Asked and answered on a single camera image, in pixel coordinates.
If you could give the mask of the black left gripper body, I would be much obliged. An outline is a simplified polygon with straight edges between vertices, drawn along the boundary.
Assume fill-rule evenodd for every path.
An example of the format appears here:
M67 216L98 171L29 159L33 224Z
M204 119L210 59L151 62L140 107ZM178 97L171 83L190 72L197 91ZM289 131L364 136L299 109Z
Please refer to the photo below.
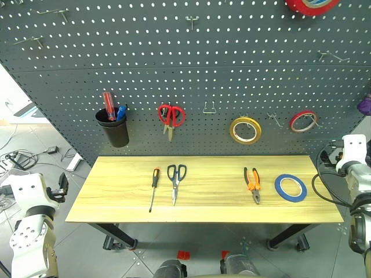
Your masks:
M47 187L46 194L51 200L54 200L55 202L64 203L66 201L66 190L63 188L53 191L50 187Z

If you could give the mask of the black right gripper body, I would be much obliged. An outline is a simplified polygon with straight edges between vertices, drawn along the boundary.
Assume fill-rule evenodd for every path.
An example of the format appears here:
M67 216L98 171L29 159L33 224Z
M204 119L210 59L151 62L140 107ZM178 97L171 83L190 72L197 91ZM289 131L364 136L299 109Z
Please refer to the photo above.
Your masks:
M335 167L343 157L343 152L340 150L342 146L341 143L328 143L324 146L321 150L321 163L325 167Z

